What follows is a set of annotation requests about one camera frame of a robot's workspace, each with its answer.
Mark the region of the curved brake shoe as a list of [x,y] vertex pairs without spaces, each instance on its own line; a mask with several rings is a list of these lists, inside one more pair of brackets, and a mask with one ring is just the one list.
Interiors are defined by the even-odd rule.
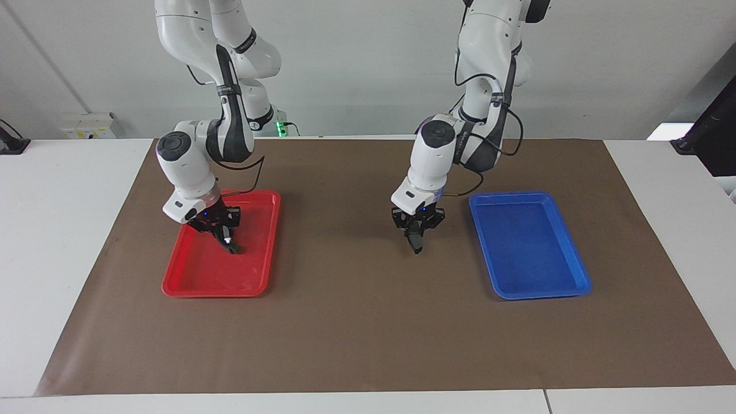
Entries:
[[228,239],[228,227],[221,226],[216,228],[215,237],[221,246],[229,252],[229,254],[239,254],[242,247],[234,241],[234,238]]

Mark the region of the red plastic tray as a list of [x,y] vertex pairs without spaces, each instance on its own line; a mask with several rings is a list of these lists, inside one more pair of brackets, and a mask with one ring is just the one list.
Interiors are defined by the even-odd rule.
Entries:
[[231,254],[212,235],[181,225],[163,278],[163,293],[175,298],[252,298],[269,284],[278,228],[281,195],[255,190],[226,197],[242,218],[233,241],[242,247]]

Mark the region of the brown paper table mat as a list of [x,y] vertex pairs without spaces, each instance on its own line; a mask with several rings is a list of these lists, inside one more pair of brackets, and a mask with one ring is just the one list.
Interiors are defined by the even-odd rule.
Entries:
[[169,298],[179,226],[150,145],[35,394],[375,392],[736,385],[736,370],[604,143],[531,140],[483,191],[549,192],[592,291],[493,293],[466,199],[413,254],[390,217],[407,140],[262,140],[282,197],[271,278]]

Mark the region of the blue plastic tray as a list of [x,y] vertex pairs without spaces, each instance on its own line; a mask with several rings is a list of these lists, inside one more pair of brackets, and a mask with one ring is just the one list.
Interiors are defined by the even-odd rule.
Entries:
[[478,193],[470,197],[469,207],[500,298],[575,298],[592,291],[584,262],[549,193]]

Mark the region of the black clamp device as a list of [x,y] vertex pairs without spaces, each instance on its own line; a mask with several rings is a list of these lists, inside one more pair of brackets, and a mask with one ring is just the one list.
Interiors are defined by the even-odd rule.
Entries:
[[24,138],[10,123],[0,118],[0,155],[21,155],[31,139]]

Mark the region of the black monitor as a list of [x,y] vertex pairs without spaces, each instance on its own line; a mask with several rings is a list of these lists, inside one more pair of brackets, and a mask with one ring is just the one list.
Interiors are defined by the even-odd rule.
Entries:
[[679,155],[697,156],[712,176],[736,176],[736,76],[686,134],[670,144]]

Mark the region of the white wall socket box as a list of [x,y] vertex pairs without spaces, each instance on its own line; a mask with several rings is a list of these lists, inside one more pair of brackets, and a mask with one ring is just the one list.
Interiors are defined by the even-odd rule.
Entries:
[[60,131],[66,139],[118,139],[122,136],[113,113],[65,114]]

